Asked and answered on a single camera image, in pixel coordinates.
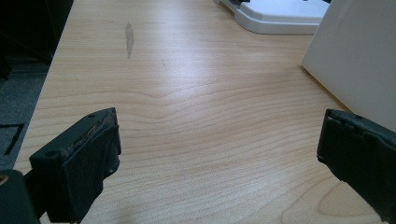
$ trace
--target black object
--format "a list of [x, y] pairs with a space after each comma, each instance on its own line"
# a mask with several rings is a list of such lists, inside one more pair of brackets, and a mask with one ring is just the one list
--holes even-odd
[[383, 221], [396, 223], [396, 133], [363, 117], [328, 109], [318, 160], [356, 190]]
[[51, 222], [79, 223], [104, 179], [117, 171], [118, 155], [115, 108], [84, 117], [30, 157], [32, 171], [24, 178], [17, 171], [0, 172], [0, 223], [39, 223], [46, 211]]

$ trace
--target stain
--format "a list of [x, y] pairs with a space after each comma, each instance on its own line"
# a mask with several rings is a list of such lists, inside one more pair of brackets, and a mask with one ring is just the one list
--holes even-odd
[[126, 36], [126, 50], [128, 52], [128, 59], [131, 58], [132, 54], [132, 46], [134, 45], [134, 31], [132, 30], [131, 23], [127, 23], [125, 27], [125, 36]]

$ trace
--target wooden table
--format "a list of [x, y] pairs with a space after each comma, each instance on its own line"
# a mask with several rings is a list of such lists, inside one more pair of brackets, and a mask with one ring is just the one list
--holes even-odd
[[325, 109], [345, 108], [301, 67], [311, 38], [211, 0], [76, 0], [15, 168], [115, 106], [120, 169], [83, 223], [379, 223], [317, 162]]

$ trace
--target gray carpet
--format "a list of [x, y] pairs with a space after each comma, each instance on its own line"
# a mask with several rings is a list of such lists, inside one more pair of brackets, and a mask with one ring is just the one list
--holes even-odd
[[12, 71], [0, 78], [0, 170], [12, 169], [35, 110], [49, 67], [34, 59], [8, 56]]

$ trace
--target wood grain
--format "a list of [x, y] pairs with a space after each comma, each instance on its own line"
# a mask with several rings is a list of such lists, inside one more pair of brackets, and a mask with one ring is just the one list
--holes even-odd
[[346, 108], [301, 67], [311, 38], [255, 35], [210, 0], [76, 0], [15, 168], [115, 106], [120, 169], [83, 223], [379, 223], [317, 162], [325, 109]]

